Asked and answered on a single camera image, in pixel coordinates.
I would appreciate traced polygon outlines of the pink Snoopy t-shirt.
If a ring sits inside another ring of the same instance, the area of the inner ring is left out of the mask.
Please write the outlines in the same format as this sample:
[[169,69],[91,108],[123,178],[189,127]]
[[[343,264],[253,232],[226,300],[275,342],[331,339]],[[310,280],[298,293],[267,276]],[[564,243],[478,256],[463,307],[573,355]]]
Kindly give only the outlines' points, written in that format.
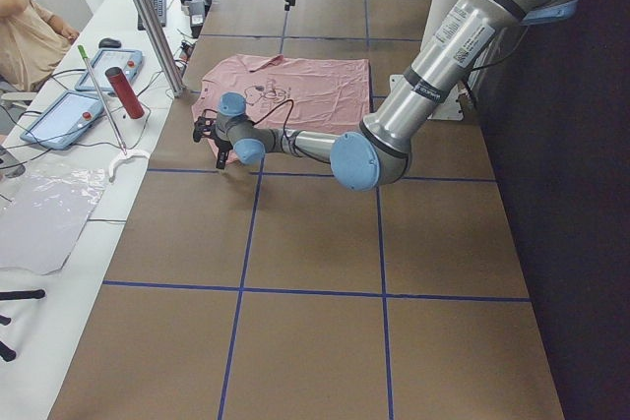
[[227,164],[250,165],[269,153],[330,163],[335,141],[355,132],[370,110],[365,59],[304,59],[235,54],[202,79],[192,105],[216,119],[216,138],[230,141]]

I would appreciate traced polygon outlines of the white plastic hanger hook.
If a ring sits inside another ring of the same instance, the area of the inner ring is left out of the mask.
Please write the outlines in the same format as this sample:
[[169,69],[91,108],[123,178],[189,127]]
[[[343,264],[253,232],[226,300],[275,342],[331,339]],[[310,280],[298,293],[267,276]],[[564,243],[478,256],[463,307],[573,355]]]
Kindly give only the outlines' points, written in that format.
[[109,182],[115,180],[116,169],[119,165],[126,163],[134,158],[149,159],[151,155],[145,150],[122,150],[117,156],[115,156],[108,164],[107,178]]

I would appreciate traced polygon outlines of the red cylindrical bottle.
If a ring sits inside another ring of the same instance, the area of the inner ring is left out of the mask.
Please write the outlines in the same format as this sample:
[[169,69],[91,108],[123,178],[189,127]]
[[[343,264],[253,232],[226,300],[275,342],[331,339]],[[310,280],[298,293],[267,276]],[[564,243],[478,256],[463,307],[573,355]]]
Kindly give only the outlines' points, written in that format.
[[140,119],[145,111],[123,70],[119,67],[110,67],[105,71],[105,76],[112,86],[116,96],[123,105],[127,115],[131,119]]

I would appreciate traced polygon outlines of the far blue teach pendant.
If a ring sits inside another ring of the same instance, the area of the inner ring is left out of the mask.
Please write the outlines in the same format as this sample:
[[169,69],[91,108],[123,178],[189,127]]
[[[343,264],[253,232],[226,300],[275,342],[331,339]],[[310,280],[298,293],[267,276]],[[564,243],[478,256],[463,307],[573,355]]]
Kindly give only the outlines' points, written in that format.
[[105,72],[111,68],[119,68],[127,81],[133,85],[139,75],[144,55],[141,50],[123,48],[100,48],[94,56],[89,56],[85,47],[78,46],[82,58],[89,58],[99,87],[105,92],[113,92]]

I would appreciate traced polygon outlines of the blue teach pendant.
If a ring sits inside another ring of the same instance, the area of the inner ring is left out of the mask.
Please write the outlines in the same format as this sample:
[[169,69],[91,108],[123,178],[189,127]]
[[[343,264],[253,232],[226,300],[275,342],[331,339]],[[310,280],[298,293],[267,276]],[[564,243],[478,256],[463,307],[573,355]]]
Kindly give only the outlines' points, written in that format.
[[105,92],[113,92],[105,72],[111,68],[119,68],[127,81],[133,85],[139,75],[144,55],[141,50],[123,48],[100,48],[94,56],[89,56],[85,47],[78,46],[82,58],[89,58],[99,87]]
[[95,95],[66,90],[20,135],[33,145],[65,150],[84,135],[103,113],[104,105]]

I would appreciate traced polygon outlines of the black keyboard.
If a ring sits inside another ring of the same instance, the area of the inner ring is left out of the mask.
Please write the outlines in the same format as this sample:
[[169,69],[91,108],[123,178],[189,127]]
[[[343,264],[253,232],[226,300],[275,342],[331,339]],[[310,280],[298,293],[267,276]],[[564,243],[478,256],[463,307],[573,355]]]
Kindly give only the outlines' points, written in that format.
[[167,4],[166,0],[150,0],[151,6],[155,13],[157,14],[157,18],[159,24],[162,27],[166,26],[167,23]]

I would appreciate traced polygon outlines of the black computer mouse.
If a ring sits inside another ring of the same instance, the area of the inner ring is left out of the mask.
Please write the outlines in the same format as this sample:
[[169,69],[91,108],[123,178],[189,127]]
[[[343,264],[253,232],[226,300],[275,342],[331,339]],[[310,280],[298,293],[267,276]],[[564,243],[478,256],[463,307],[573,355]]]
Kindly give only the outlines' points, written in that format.
[[106,37],[103,38],[99,43],[98,43],[98,47],[99,48],[113,48],[113,49],[117,49],[117,48],[121,48],[122,47],[122,43],[120,40],[114,39],[114,38],[110,38],[110,37]]

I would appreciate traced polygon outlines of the near blue teach pendant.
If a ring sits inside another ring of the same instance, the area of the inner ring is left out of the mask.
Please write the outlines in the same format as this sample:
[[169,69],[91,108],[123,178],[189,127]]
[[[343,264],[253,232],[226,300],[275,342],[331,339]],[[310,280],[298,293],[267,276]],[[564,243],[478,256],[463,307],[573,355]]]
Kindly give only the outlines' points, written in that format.
[[95,95],[66,90],[20,135],[33,145],[65,150],[84,135],[103,113],[104,105]]

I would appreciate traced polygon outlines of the green tipped metal rod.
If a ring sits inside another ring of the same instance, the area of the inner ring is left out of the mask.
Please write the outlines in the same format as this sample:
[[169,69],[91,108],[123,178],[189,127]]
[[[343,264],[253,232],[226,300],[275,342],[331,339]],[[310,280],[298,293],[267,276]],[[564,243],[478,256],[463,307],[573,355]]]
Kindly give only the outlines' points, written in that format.
[[98,84],[98,81],[97,81],[94,69],[93,69],[92,64],[91,64],[91,60],[90,60],[90,58],[89,58],[89,56],[88,56],[88,54],[87,54],[87,52],[85,50],[85,47],[83,45],[79,44],[77,46],[77,48],[78,48],[78,51],[80,53],[80,56],[81,56],[81,58],[82,58],[82,60],[83,60],[83,62],[85,64],[85,66],[86,66],[86,70],[88,72],[88,75],[89,75],[89,77],[90,77],[90,79],[91,79],[91,81],[93,83],[94,90],[96,91],[96,94],[97,94],[98,98],[103,103],[105,115],[106,115],[106,117],[107,117],[107,119],[109,121],[109,124],[110,124],[110,126],[111,126],[111,128],[113,130],[114,137],[115,137],[115,139],[117,141],[117,144],[120,147],[123,155],[126,156],[127,155],[126,144],[125,144],[124,139],[122,137],[122,134],[120,133],[119,128],[118,128],[118,126],[117,126],[117,124],[116,124],[116,122],[115,122],[115,120],[114,120],[114,118],[113,118],[113,116],[112,116],[112,114],[111,114],[111,112],[109,110],[109,107],[107,105],[107,99],[105,98],[105,94],[101,90],[101,88],[100,88],[100,86]]

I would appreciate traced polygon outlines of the clear plastic bag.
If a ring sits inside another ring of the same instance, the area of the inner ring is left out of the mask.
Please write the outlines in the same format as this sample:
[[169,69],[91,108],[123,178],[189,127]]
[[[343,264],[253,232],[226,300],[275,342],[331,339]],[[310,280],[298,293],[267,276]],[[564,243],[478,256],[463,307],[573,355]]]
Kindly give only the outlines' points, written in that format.
[[106,180],[102,168],[44,164],[20,177],[16,194],[1,208],[1,268],[38,275],[61,270]]

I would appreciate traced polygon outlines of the seated person beige shirt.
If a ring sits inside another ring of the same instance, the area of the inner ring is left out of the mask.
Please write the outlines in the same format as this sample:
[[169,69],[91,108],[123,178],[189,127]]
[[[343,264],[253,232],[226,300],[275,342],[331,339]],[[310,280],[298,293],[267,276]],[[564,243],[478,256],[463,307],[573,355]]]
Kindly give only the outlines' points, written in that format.
[[1,80],[39,90],[79,35],[35,0],[1,0]]

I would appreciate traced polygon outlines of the aluminium frame post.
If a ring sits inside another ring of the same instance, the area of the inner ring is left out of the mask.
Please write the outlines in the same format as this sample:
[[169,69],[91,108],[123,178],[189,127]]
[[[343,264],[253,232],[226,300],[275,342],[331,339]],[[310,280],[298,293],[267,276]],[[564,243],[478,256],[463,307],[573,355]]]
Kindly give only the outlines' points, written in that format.
[[151,0],[133,0],[133,3],[142,19],[154,53],[161,65],[173,96],[181,96],[184,92],[181,74],[172,57],[166,36],[158,19],[158,14],[155,12]]

